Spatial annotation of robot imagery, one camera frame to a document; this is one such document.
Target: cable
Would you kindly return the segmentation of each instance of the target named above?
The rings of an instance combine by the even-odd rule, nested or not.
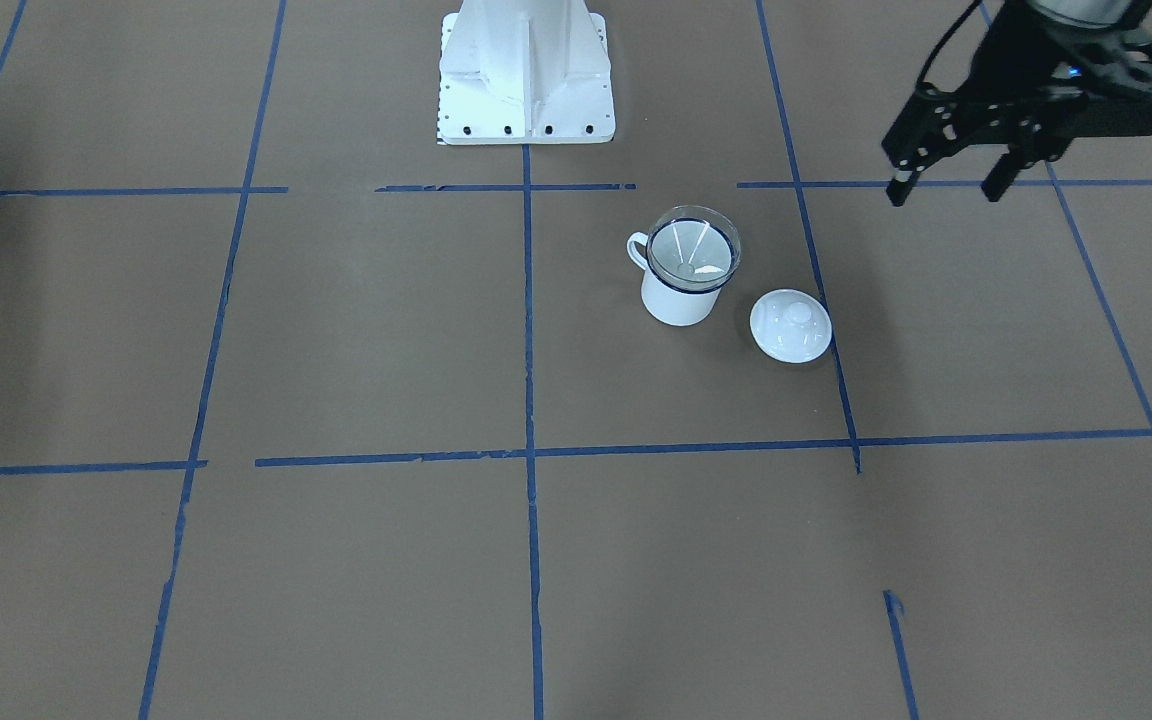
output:
[[[938,41],[935,47],[932,48],[932,54],[927,55],[927,61],[923,63],[923,69],[918,73],[918,81],[914,83],[915,88],[922,86],[923,82],[927,81],[927,73],[932,69],[932,63],[937,60],[937,55],[941,54],[941,50],[946,46],[946,44],[948,44],[948,41],[950,41],[954,33],[958,32],[958,29],[963,26],[963,23],[968,22],[968,18],[972,17],[972,13],[975,13],[975,9],[979,8],[983,1],[984,0],[972,0],[972,3],[968,6],[968,9],[963,10],[963,14],[958,15],[958,18],[954,20],[954,24],[952,24],[950,29],[945,31],[945,35],[941,36],[941,40]]]

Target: white ceramic lid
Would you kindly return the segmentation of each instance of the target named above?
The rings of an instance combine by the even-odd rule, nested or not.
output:
[[[764,353],[781,363],[808,363],[828,350],[833,324],[804,291],[773,290],[755,302],[749,328]]]

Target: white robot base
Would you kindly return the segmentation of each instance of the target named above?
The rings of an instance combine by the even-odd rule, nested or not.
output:
[[[607,20],[584,0],[465,0],[444,18],[445,145],[612,141]]]

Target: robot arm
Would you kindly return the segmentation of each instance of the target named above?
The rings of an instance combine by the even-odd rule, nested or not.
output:
[[[1078,137],[1152,135],[1152,0],[1006,0],[963,85],[946,92],[927,69],[980,5],[973,0],[923,66],[914,94],[882,138],[904,205],[932,164],[970,145],[1006,145],[980,184],[1001,199],[1021,170],[1055,161]]]

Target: mug handle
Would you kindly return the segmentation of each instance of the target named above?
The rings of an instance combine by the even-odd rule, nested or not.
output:
[[[643,252],[634,249],[635,245],[642,245]],[[631,234],[630,240],[626,242],[626,251],[630,255],[630,260],[639,266],[642,270],[649,268],[649,259],[645,258],[644,253],[649,250],[649,236],[645,233],[636,232]]]

